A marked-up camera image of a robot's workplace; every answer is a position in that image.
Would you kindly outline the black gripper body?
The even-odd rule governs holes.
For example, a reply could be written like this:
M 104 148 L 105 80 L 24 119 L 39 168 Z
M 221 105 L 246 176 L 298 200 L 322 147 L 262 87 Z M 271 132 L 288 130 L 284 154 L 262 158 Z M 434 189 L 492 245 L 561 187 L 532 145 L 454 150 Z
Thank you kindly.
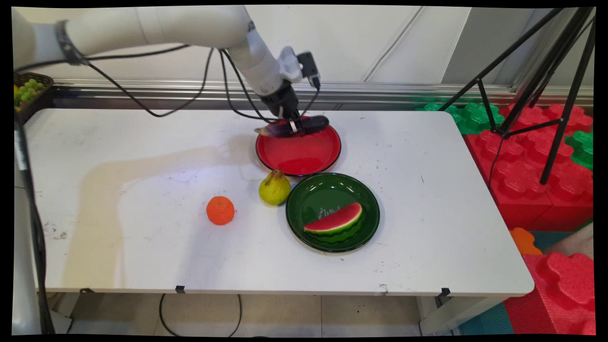
M 291 82 L 283 80 L 282 84 L 270 95 L 261 95 L 260 100 L 277 119 L 299 120 L 298 98 Z

